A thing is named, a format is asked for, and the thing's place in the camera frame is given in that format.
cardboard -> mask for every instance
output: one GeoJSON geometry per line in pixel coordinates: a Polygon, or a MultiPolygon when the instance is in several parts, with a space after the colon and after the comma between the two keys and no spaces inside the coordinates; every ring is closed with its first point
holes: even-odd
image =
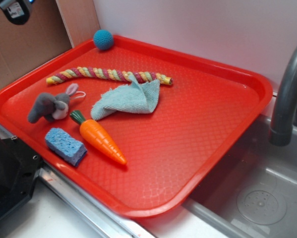
{"type": "Polygon", "coordinates": [[[10,23],[0,10],[0,89],[69,49],[56,1],[35,1],[25,25],[10,23]]]}
{"type": "Polygon", "coordinates": [[[57,0],[57,5],[73,47],[93,38],[100,29],[93,0],[57,0]]]}

toy carrot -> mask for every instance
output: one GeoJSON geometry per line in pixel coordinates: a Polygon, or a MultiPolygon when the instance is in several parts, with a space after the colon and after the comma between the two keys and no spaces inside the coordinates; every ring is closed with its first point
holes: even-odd
{"type": "Polygon", "coordinates": [[[127,163],[118,146],[97,121],[86,120],[79,110],[73,111],[70,117],[80,125],[81,136],[93,147],[122,165],[127,163]]]}

gray plush rabbit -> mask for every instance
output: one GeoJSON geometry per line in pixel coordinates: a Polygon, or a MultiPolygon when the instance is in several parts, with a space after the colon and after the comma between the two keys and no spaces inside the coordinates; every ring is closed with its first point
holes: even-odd
{"type": "Polygon", "coordinates": [[[60,93],[56,96],[53,96],[50,93],[41,93],[31,109],[28,115],[28,121],[30,123],[36,123],[41,117],[44,117],[47,121],[53,122],[56,119],[63,119],[67,116],[69,111],[69,101],[70,97],[77,92],[78,84],[73,83],[69,85],[65,93],[60,93]]]}

bunny ear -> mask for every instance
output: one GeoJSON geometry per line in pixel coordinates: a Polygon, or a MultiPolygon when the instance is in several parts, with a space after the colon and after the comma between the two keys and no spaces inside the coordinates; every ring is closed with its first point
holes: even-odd
{"type": "Polygon", "coordinates": [[[73,94],[75,94],[75,92],[78,90],[78,88],[79,88],[78,84],[72,83],[71,85],[69,85],[69,87],[67,88],[65,93],[68,94],[69,96],[72,96],[73,94]]]}

rope toy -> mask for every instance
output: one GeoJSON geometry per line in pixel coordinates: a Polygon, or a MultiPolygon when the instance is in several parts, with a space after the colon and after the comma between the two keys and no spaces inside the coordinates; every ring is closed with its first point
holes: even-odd
{"type": "Polygon", "coordinates": [[[101,79],[111,79],[121,82],[131,82],[128,78],[130,75],[134,75],[139,83],[151,82],[153,80],[159,80],[160,84],[172,85],[173,79],[167,77],[160,73],[154,72],[126,72],[111,69],[101,69],[92,67],[77,67],[72,69],[67,69],[54,76],[46,79],[48,85],[58,84],[65,82],[71,78],[89,77],[89,78],[101,78],[101,79]]]}

